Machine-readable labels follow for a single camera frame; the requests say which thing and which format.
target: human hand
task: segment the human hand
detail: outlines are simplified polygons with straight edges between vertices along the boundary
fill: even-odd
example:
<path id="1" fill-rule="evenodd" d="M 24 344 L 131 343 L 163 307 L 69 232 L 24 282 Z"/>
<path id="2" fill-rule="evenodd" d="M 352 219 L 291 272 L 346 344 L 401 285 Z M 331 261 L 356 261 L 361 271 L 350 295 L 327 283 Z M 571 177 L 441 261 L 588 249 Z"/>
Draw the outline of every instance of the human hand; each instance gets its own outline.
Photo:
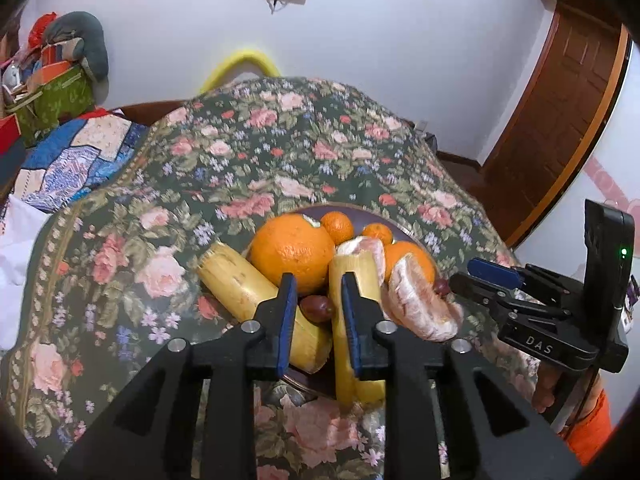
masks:
<path id="1" fill-rule="evenodd" d="M 556 384 L 558 384 L 558 379 L 560 378 L 561 373 L 562 372 L 553 365 L 544 362 L 540 363 L 540 366 L 538 367 L 538 383 L 536 384 L 536 391 L 533 393 L 533 398 L 531 399 L 531 404 L 538 413 L 544 413 L 544 411 L 556 400 L 554 397 L 554 389 Z M 585 389 L 587 388 L 588 383 L 589 380 L 583 381 Z M 598 374 L 578 420 L 584 419 L 595 409 L 596 404 L 598 403 L 598 398 L 600 397 L 603 389 L 604 384 L 602 383 L 600 374 Z M 571 414 L 571 417 L 569 417 L 569 422 L 573 420 L 576 414 L 575 412 L 579 407 L 580 403 L 578 403 L 574 412 Z"/>

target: grey stuffed animal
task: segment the grey stuffed animal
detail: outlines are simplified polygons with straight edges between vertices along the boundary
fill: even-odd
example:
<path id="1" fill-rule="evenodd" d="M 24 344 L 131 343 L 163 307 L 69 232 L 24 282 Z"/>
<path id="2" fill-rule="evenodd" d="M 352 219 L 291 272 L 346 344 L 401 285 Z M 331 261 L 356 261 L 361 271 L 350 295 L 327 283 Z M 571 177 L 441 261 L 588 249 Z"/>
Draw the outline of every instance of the grey stuffed animal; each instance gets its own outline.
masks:
<path id="1" fill-rule="evenodd" d="M 42 43 L 54 44 L 62 41 L 70 42 L 63 47 L 64 59 L 80 60 L 80 65 L 93 81 L 98 82 L 107 77 L 109 59 L 98 18 L 77 10 L 55 19 L 44 30 Z"/>

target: silver bolt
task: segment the silver bolt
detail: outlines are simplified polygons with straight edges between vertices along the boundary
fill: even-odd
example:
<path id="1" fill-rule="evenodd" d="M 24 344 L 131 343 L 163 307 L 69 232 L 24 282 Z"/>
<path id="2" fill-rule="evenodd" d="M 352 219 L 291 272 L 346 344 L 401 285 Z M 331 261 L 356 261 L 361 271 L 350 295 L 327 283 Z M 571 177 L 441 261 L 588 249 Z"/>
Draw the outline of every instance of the silver bolt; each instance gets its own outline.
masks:
<path id="1" fill-rule="evenodd" d="M 393 332 L 398 330 L 398 326 L 393 321 L 385 319 L 376 323 L 376 330 L 378 332 L 382 332 L 383 334 L 392 334 Z"/>
<path id="2" fill-rule="evenodd" d="M 451 348 L 459 354 L 466 354 L 471 350 L 471 343 L 466 339 L 454 339 L 451 343 Z"/>
<path id="3" fill-rule="evenodd" d="M 255 319 L 247 319 L 244 323 L 242 323 L 242 325 L 240 325 L 240 328 L 243 332 L 253 334 L 260 330 L 260 322 L 256 321 Z"/>
<path id="4" fill-rule="evenodd" d="M 187 346 L 187 342 L 181 337 L 177 337 L 176 339 L 171 339 L 167 348 L 169 352 L 182 352 L 184 348 Z"/>

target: door panel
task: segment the door panel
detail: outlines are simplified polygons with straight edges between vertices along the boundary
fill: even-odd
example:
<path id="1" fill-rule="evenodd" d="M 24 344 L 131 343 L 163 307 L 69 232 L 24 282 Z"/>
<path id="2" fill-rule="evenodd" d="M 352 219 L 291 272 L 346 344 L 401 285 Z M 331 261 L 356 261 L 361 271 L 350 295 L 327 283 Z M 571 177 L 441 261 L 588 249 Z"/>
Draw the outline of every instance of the door panel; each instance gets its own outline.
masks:
<path id="1" fill-rule="evenodd" d="M 538 78 L 530 81 L 526 100 L 482 168 L 488 188 L 495 188 L 478 197 L 489 218 L 489 211 L 503 212 L 509 204 L 517 209 L 496 225 L 504 239 L 545 197 L 580 146 L 616 59 L 620 35 L 610 27 L 562 5 L 554 20 Z"/>

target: white cloth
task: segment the white cloth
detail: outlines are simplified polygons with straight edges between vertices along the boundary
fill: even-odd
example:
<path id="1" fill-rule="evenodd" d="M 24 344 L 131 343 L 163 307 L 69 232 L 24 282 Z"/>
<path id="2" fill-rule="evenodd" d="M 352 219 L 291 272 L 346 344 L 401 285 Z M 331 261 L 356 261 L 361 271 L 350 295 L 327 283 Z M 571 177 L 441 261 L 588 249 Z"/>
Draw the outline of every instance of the white cloth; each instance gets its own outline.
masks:
<path id="1" fill-rule="evenodd" d="M 18 339 L 22 294 L 33 245 L 49 214 L 25 204 L 14 195 L 4 216 L 0 236 L 0 349 L 11 349 Z"/>

